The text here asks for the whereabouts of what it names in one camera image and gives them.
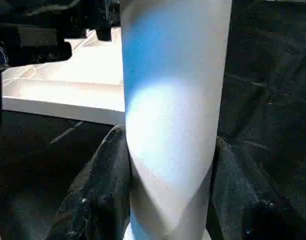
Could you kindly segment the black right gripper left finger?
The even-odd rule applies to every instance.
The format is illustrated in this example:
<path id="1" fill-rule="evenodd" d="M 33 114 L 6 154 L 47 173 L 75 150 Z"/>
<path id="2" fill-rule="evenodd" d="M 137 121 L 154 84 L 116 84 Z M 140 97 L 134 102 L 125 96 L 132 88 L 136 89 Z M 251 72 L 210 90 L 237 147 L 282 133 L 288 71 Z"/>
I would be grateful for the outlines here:
<path id="1" fill-rule="evenodd" d="M 126 131 L 117 125 L 73 180 L 47 239 L 123 239 L 130 217 L 129 191 Z"/>

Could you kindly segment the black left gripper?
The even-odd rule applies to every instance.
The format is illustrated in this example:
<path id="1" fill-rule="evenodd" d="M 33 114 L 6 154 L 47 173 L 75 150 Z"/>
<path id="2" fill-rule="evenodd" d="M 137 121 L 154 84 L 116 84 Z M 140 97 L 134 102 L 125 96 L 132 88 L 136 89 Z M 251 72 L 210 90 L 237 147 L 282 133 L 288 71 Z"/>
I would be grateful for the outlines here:
<path id="1" fill-rule="evenodd" d="M 54 28 L 0 24 L 0 67 L 60 62 L 71 56 L 71 44 Z"/>

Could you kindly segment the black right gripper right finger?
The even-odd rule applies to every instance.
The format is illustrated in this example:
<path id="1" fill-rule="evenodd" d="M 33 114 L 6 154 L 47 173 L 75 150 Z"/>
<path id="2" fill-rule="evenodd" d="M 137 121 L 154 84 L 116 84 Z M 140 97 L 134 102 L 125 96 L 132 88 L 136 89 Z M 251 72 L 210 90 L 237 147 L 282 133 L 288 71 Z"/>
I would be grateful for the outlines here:
<path id="1" fill-rule="evenodd" d="M 241 146 L 217 137 L 211 169 L 211 237 L 306 240 L 306 221 Z"/>

